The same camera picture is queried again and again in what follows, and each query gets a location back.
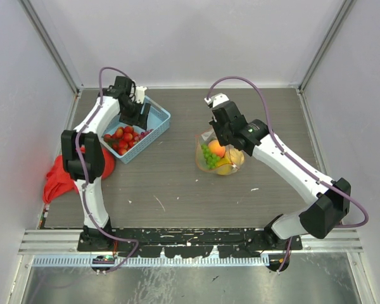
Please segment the purple red grape bunch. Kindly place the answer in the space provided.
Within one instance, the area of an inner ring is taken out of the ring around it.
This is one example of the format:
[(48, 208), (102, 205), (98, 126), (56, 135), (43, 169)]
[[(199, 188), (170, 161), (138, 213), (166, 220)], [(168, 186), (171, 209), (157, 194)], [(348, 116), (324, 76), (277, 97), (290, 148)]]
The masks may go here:
[(152, 132), (153, 132), (153, 129), (141, 132), (140, 135), (139, 135), (139, 139), (140, 140), (144, 139), (146, 136), (150, 135)]

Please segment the red orange peach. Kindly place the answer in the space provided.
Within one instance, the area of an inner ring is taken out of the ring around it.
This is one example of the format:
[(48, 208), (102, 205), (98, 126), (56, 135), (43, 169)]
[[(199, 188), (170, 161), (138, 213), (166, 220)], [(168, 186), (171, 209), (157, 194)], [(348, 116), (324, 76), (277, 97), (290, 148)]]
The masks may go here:
[(211, 153), (222, 158), (225, 155), (225, 146), (221, 146), (218, 140), (212, 140), (208, 143), (208, 148)]

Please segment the yellow pear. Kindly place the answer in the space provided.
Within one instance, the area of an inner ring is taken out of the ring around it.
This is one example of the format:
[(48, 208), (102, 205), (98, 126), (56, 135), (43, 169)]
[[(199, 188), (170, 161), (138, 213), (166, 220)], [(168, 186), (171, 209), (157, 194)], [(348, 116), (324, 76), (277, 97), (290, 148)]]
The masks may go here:
[(218, 175), (231, 175), (236, 173), (244, 163), (244, 154), (242, 151), (238, 151), (235, 148), (229, 148), (225, 151), (225, 155), (222, 158), (229, 159), (232, 164), (224, 165), (222, 167), (216, 168), (216, 173)]

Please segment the clear orange zip top bag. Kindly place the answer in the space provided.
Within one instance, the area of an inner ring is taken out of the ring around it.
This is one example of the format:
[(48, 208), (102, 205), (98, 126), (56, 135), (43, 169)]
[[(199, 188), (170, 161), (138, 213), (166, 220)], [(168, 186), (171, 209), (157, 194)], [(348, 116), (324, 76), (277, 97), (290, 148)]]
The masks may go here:
[(244, 153), (231, 145), (222, 146), (212, 128), (196, 135), (195, 140), (195, 162), (201, 171), (226, 176), (243, 166)]

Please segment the green grape bunch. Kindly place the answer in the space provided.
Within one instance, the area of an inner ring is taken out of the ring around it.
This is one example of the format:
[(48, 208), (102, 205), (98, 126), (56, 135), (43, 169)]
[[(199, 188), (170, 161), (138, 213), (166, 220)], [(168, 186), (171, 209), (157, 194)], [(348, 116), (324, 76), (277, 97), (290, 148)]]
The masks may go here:
[(215, 169), (217, 167), (218, 161), (220, 160), (220, 157), (217, 154), (213, 153), (206, 144), (202, 144), (201, 149), (208, 168), (210, 170)]

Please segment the yellow mango slice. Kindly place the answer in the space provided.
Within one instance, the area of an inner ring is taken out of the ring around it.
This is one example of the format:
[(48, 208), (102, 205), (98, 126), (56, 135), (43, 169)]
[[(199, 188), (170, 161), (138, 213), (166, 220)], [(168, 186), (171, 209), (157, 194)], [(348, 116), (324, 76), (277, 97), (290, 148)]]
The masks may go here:
[(217, 168), (219, 168), (219, 167), (222, 167), (224, 165), (231, 165), (231, 164), (232, 164), (232, 162), (229, 159), (227, 159), (227, 158), (221, 158), (220, 160), (218, 160), (216, 162), (215, 166)]

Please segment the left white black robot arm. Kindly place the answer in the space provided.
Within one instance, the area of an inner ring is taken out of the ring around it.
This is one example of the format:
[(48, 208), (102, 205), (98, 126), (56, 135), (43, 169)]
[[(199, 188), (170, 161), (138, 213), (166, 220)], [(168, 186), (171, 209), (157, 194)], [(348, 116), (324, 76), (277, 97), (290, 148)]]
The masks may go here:
[(115, 117), (130, 126), (146, 127), (150, 109), (146, 90), (128, 77), (117, 76), (113, 85), (100, 88), (85, 119), (61, 134), (63, 169), (73, 180), (84, 210), (80, 242), (100, 251), (109, 250), (116, 241), (101, 188), (105, 157), (100, 137)]

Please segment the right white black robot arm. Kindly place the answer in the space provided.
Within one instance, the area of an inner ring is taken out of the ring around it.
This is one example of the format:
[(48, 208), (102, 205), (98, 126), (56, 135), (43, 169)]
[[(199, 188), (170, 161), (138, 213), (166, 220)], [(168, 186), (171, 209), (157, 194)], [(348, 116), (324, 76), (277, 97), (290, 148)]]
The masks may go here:
[(314, 169), (289, 150), (266, 123), (259, 119), (247, 122), (235, 102), (211, 102), (210, 125), (221, 145), (234, 146), (263, 162), (280, 175), (302, 197), (307, 207), (280, 214), (265, 228), (265, 242), (278, 250), (289, 238), (309, 234), (325, 238), (350, 211), (351, 185), (344, 178), (333, 180)]

